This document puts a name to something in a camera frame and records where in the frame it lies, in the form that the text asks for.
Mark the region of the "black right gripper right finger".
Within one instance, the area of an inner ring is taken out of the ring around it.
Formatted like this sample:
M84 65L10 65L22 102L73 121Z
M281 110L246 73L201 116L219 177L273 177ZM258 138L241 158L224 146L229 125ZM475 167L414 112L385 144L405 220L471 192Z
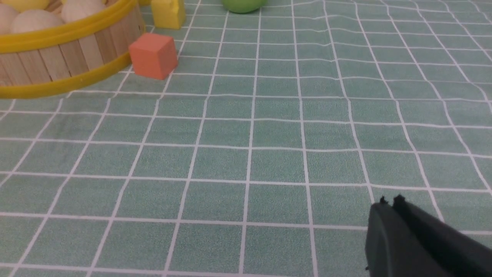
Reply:
M490 277L491 249L397 195L392 208L436 263L452 277Z

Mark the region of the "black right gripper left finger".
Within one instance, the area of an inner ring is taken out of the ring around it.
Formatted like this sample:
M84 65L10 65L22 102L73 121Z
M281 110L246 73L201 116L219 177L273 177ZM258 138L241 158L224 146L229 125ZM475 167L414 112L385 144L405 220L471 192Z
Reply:
M450 277L384 197L371 205L365 243L371 277Z

